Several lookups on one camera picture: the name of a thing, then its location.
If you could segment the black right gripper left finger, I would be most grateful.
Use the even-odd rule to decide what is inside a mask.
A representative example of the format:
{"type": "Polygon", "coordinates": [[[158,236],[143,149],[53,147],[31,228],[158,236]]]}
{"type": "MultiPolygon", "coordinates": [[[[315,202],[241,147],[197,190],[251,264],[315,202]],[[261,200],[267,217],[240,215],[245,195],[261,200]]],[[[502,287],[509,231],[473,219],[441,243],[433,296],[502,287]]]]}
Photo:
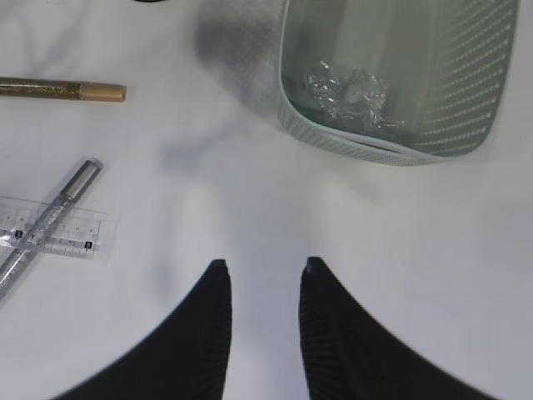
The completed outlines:
{"type": "Polygon", "coordinates": [[[226,262],[216,259],[154,331],[60,397],[221,399],[231,341],[231,279],[226,262]]]}

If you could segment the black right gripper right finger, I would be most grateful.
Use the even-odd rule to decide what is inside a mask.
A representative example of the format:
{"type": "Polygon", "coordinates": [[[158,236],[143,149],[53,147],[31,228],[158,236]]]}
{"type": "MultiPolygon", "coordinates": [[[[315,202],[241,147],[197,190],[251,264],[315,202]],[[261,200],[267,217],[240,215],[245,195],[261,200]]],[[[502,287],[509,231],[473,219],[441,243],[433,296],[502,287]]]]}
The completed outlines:
{"type": "Polygon", "coordinates": [[[301,275],[300,347],[312,399],[487,399],[388,332],[320,257],[301,275]]]}

